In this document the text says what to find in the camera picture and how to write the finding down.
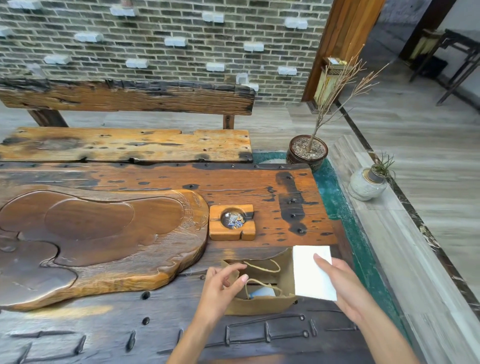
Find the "bag handle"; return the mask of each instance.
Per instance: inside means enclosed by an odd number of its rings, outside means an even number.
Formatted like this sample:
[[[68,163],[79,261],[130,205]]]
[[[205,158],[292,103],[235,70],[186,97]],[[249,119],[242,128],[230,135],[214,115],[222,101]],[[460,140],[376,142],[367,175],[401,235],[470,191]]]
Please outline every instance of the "bag handle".
[[[252,267],[252,268],[257,268],[257,269],[262,270],[262,271],[264,271],[264,272],[278,273],[278,272],[281,270],[281,268],[280,268],[280,266],[278,265],[278,263],[277,263],[275,260],[273,260],[273,259],[269,259],[269,260],[275,263],[275,265],[278,267],[278,270],[270,270],[270,269],[266,269],[266,268],[262,268],[262,267],[257,267],[257,266],[254,266],[253,264],[248,263],[248,262],[244,262],[244,263],[245,263],[246,265]],[[280,291],[280,295],[283,294],[283,291],[282,291],[279,287],[272,286],[271,284],[265,284],[265,283],[263,283],[263,282],[260,282],[259,280],[256,280],[255,278],[249,278],[249,279],[246,281],[246,283],[245,283],[245,293],[247,294],[247,300],[250,299],[250,296],[249,296],[249,294],[248,294],[248,289],[247,289],[247,284],[248,284],[248,282],[258,283],[258,284],[260,284],[260,285],[262,285],[262,286],[264,286],[264,287],[268,287],[268,288],[272,288],[272,289],[274,289],[274,290]]]

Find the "forearm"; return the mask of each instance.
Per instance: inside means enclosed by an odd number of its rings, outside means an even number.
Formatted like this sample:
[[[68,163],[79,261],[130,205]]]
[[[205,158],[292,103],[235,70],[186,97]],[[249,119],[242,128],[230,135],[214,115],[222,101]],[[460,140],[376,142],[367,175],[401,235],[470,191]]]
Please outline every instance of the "forearm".
[[[215,324],[195,316],[180,342],[167,360],[167,364],[196,363]]]
[[[408,342],[380,307],[369,309],[363,316],[358,326],[376,364],[419,364]]]

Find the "plant pot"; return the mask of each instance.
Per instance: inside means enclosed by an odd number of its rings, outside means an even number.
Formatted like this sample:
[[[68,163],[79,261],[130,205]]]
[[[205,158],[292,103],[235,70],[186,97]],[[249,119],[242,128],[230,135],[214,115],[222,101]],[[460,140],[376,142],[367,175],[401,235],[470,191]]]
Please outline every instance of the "plant pot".
[[[387,185],[386,179],[374,174],[370,168],[360,168],[350,177],[347,190],[353,198],[368,201],[380,196]]]
[[[312,171],[315,172],[317,169],[320,168],[324,159],[328,155],[327,144],[325,144],[323,140],[318,139],[317,137],[314,137],[316,141],[320,142],[324,146],[325,155],[321,156],[320,158],[309,159],[309,158],[299,156],[297,153],[293,151],[293,143],[300,138],[310,139],[311,135],[297,135],[292,140],[290,140],[290,145],[288,146],[288,150],[287,150],[287,163],[288,164],[306,163],[310,166]]]

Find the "brown paper bag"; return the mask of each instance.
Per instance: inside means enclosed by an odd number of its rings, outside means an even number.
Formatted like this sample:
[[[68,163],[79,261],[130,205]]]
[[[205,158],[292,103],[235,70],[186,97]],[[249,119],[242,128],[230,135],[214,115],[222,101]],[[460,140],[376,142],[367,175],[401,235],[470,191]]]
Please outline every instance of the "brown paper bag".
[[[274,287],[275,297],[255,296],[248,298],[245,289],[242,289],[227,307],[226,315],[249,316],[276,314],[285,311],[296,300],[295,283],[293,278],[292,248],[266,259],[227,259],[222,261],[222,267],[233,263],[245,262],[248,266],[242,274],[248,274],[249,279],[255,279],[265,285]],[[234,282],[240,275],[234,271],[229,282]],[[248,293],[262,288],[254,281],[247,282]]]

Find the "carved wooden tray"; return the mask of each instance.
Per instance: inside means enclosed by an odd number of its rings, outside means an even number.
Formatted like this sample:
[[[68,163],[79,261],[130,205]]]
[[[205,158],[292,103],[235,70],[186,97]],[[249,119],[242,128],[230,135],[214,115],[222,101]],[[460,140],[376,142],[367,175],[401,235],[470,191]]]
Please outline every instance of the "carved wooden tray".
[[[0,308],[153,290],[202,255],[208,205],[189,190],[0,192]]]

